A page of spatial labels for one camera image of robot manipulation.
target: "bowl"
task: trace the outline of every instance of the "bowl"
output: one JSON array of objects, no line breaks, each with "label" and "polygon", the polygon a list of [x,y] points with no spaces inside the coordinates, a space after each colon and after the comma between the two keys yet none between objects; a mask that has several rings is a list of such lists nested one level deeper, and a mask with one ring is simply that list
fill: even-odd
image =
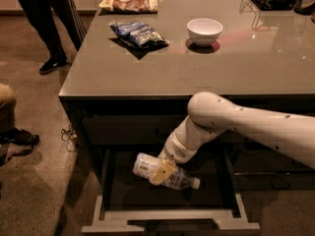
[{"label": "bowl", "polygon": [[211,19],[195,19],[187,24],[190,39],[199,47],[208,47],[216,41],[223,26]]}]

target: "foot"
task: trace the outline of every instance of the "foot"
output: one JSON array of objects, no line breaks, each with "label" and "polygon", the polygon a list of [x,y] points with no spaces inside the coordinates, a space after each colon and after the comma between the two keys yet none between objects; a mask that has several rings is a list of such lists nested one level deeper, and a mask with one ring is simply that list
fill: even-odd
[{"label": "foot", "polygon": [[13,128],[0,133],[0,145],[15,144],[17,146],[35,146],[39,142],[39,135],[32,135],[29,131]]},{"label": "foot", "polygon": [[39,73],[41,75],[46,75],[51,73],[53,70],[55,70],[57,67],[63,67],[67,65],[66,59],[61,60],[55,60],[53,58],[50,58],[43,66],[39,69]]}]

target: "white bottle cap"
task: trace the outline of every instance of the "white bottle cap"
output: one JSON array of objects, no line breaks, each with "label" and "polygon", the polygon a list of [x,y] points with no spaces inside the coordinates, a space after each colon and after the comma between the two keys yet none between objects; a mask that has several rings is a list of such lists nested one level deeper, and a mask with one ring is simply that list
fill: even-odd
[{"label": "white bottle cap", "polygon": [[194,177],[194,181],[193,181],[193,184],[192,184],[191,187],[194,188],[194,189],[199,189],[199,187],[200,187],[200,179],[197,178],[197,177]]}]

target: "plastic bottle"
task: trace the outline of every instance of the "plastic bottle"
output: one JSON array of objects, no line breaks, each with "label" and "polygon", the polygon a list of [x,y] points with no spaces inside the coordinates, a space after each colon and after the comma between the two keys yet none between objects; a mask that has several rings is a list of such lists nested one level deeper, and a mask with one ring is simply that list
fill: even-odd
[{"label": "plastic bottle", "polygon": [[[155,173],[160,159],[150,156],[145,153],[139,153],[134,164],[133,172],[137,176],[150,179]],[[176,171],[166,180],[161,182],[163,186],[174,190],[182,190],[188,187],[198,189],[200,180],[196,177],[190,176],[187,171],[176,166]]]}]

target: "brown floor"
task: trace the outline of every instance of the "brown floor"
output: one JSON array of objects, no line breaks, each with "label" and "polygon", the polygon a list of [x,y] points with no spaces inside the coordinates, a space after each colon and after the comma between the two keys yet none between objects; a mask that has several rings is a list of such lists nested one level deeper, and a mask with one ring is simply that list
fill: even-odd
[{"label": "brown floor", "polygon": [[[88,28],[92,17],[82,17]],[[76,51],[56,19],[68,61]],[[99,191],[85,152],[63,142],[69,121],[58,93],[70,66],[41,76],[48,53],[24,17],[0,17],[0,83],[16,92],[17,126],[40,135],[40,145],[4,163],[20,147],[0,147],[0,235],[81,235],[93,219]],[[242,193],[251,221],[261,235],[315,235],[315,191]]]}]

